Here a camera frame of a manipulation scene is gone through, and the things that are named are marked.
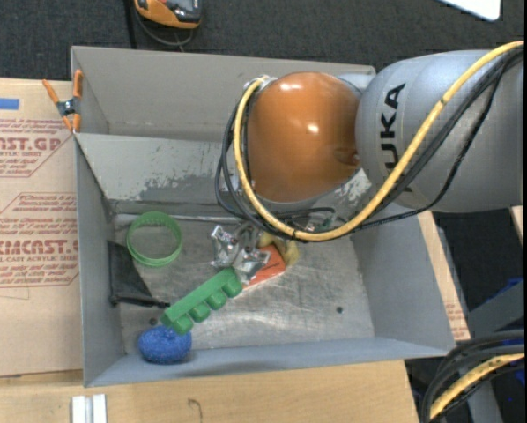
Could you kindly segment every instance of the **table surface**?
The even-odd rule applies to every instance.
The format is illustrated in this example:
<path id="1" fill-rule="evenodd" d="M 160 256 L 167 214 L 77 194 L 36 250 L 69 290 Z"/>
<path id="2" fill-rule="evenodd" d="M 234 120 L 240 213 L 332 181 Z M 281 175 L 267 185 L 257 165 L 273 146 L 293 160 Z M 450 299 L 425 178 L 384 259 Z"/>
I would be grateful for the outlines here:
<path id="1" fill-rule="evenodd" d="M 71 398 L 106 394 L 108 421 L 416 423 L 401 360 L 86 389 L 82 372 L 0 378 L 0 422 L 70 421 Z"/>

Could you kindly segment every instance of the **black floor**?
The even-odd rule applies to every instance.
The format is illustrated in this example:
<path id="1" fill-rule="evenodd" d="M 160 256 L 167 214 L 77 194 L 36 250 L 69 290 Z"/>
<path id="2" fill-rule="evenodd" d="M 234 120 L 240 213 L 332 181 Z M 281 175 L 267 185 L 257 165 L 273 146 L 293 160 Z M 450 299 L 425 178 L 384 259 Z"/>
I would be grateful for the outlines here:
<path id="1" fill-rule="evenodd" d="M 203 23 L 185 50 L 380 70 L 427 53 L 524 40 L 524 6 L 524 0 L 503 0 L 501 18 L 487 22 L 435 0 L 204 0 Z M 137 43 L 162 49 L 139 30 Z M 121 0 L 0 0 L 0 77 L 69 79 L 72 45 L 128 48 Z M 504 212 L 436 216 L 469 308 L 522 275 L 523 253 Z M 412 370 L 419 368 L 426 379 L 430 367 Z M 413 379 L 420 393 L 422 380 Z M 508 387 L 497 393 L 506 423 L 523 421 L 523 388 L 513 383 L 512 393 Z M 466 413 L 456 418 L 469 421 Z"/>

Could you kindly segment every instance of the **gray bin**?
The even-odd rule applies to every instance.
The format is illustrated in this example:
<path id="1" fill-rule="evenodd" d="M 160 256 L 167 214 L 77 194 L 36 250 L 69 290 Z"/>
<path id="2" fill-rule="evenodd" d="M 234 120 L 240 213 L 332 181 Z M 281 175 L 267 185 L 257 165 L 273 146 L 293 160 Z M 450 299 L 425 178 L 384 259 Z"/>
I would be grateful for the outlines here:
<path id="1" fill-rule="evenodd" d="M 284 275 L 195 325 L 186 361 L 144 361 L 137 337 L 161 310 L 110 305 L 108 241 L 123 241 L 142 212 L 181 216 L 178 260 L 141 270 L 153 294 L 175 302 L 216 272 L 215 224 L 186 217 L 229 217 L 212 182 L 245 83 L 264 73 L 375 71 L 112 48 L 73 48 L 72 69 L 85 77 L 75 143 L 85 386 L 425 358 L 455 344 L 419 221 L 409 218 L 301 245 L 300 261 Z M 402 210 L 392 205 L 385 214 Z"/>

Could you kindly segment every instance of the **blue foam ball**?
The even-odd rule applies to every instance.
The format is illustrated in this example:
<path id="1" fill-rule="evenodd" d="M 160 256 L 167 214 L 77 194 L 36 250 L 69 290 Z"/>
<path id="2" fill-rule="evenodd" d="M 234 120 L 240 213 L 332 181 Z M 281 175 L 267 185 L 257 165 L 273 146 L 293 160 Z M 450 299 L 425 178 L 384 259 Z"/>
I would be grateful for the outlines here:
<path id="1" fill-rule="evenodd" d="M 191 332 L 178 335 L 166 326 L 156 326 L 140 335 L 138 349 L 147 361 L 167 365 L 187 357 L 191 340 Z"/>

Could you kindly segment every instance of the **green block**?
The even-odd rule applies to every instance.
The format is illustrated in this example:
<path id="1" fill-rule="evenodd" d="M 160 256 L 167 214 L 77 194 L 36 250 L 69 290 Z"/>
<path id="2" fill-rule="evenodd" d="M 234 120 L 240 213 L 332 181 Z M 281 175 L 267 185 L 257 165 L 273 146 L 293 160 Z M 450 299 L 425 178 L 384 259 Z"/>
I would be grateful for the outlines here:
<path id="1" fill-rule="evenodd" d="M 189 312 L 189 316 L 193 318 L 193 321 L 195 323 L 200 323 L 203 320 L 206 320 L 210 314 L 211 310 L 209 309 L 209 306 L 207 306 L 204 302 L 197 304 Z"/>
<path id="2" fill-rule="evenodd" d="M 173 306 L 166 309 L 160 321 L 179 335 L 193 328 L 193 322 L 207 319 L 212 310 L 222 308 L 227 298 L 233 298 L 242 291 L 242 284 L 232 268 L 225 268 L 204 284 L 193 290 Z"/>

